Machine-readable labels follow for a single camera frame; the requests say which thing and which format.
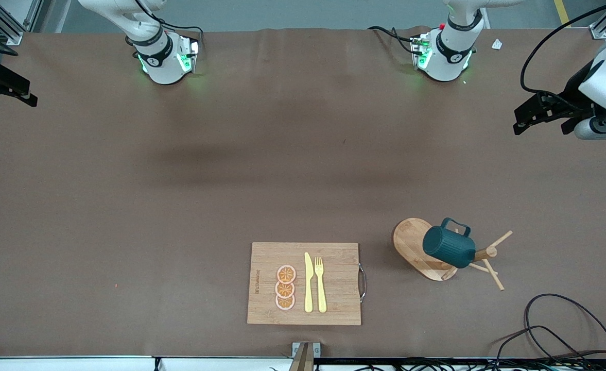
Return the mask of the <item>dark teal cup with handle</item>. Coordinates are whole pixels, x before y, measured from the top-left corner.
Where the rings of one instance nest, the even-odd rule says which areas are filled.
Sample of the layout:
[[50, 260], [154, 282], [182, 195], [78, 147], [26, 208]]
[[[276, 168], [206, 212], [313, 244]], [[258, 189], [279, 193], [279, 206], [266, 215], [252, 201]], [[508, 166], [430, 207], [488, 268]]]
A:
[[[462, 226], [463, 233], [448, 229], [448, 225]], [[471, 238], [471, 228], [446, 217], [442, 223], [432, 226], [423, 237], [423, 251], [435, 259], [456, 268], [465, 268], [476, 258], [476, 244]]]

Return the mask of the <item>wooden mug tree stand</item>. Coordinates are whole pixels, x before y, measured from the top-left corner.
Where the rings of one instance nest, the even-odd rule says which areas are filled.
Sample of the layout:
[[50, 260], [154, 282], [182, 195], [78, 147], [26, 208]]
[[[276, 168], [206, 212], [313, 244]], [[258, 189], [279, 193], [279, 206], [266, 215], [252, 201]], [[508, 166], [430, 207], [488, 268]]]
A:
[[[421, 275], [430, 280], [445, 282], [453, 278], [460, 268], [453, 267], [439, 259], [428, 256], [423, 251], [423, 237], [431, 227], [432, 225], [430, 225], [430, 223], [420, 218], [408, 218], [403, 220], [394, 229], [393, 244], [400, 256], [408, 261], [408, 263], [421, 273]], [[448, 225], [448, 229], [460, 234], [464, 231], [462, 226], [454, 225], [453, 223]], [[475, 246], [475, 259], [468, 265], [468, 267], [477, 268], [482, 272], [489, 273], [500, 291], [503, 291], [505, 287], [499, 279], [498, 272], [494, 270], [489, 262], [489, 259], [497, 256], [498, 245], [504, 242], [510, 235], [512, 235], [511, 230], [487, 247], [478, 249]]]

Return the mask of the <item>wooden cutting board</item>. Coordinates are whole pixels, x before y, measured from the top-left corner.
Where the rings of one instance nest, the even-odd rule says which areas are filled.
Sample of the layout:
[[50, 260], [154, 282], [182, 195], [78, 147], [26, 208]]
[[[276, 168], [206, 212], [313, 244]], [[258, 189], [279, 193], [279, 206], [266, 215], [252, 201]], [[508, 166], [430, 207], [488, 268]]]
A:
[[[313, 311], [304, 310], [305, 259], [313, 263], [321, 257], [327, 312], [318, 310], [317, 277], [311, 281]], [[287, 311], [276, 307], [276, 272], [282, 265], [295, 267], [296, 303]], [[250, 284], [247, 302], [249, 324], [276, 326], [359, 326], [361, 292], [359, 289], [359, 248], [356, 243], [254, 242], [251, 248]]]

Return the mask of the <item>yellow plastic fork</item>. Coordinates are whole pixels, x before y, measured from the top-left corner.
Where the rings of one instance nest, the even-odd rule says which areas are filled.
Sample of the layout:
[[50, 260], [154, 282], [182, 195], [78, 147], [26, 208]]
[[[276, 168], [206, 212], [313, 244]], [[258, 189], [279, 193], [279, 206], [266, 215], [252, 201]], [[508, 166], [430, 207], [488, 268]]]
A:
[[314, 259], [314, 271], [317, 277], [317, 289], [318, 289], [318, 310], [322, 314], [326, 313], [328, 310], [328, 305], [326, 301], [323, 274], [324, 274], [324, 265], [321, 257], [315, 257]]

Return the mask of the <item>yellow plastic knife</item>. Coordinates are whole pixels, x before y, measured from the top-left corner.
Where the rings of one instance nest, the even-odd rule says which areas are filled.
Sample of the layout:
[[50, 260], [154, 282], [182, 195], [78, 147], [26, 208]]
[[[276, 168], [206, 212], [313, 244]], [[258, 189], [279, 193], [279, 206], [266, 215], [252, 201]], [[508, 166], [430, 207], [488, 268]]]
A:
[[306, 313], [310, 313], [313, 311], [313, 296], [312, 296], [312, 288], [311, 281], [314, 277], [314, 267], [311, 261], [311, 256], [308, 252], [304, 253], [305, 259], [305, 300], [304, 300], [304, 310]]

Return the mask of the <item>aluminium post with bracket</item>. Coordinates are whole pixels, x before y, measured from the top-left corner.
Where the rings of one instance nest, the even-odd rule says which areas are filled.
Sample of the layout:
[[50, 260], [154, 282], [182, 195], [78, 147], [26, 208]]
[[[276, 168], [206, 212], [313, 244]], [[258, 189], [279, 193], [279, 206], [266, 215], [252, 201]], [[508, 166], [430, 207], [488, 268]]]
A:
[[321, 357], [320, 342], [294, 342], [289, 371], [317, 371], [316, 360]]

